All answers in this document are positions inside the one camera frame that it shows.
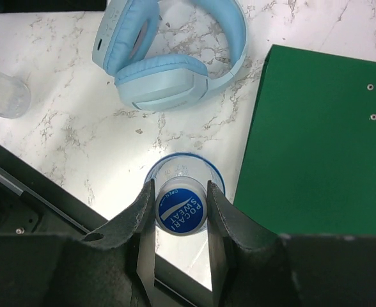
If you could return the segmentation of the black canvas bag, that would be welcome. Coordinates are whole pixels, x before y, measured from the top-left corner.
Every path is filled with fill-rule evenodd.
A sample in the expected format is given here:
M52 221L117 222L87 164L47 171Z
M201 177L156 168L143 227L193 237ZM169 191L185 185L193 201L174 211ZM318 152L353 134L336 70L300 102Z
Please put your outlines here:
M0 13L103 12L106 0L0 0Z

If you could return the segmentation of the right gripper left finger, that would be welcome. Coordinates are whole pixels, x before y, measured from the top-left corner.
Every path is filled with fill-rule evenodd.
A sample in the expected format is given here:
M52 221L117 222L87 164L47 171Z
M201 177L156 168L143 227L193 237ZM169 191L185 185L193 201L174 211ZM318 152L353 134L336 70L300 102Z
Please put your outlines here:
M47 292L48 306L152 306L155 184L82 240L67 240Z

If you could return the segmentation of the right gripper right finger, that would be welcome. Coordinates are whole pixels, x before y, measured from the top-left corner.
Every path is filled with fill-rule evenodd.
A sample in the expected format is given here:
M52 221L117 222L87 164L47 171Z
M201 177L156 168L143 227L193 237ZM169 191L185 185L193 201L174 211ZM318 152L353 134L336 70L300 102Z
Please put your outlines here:
M278 235L207 184L208 250L214 306L299 306Z

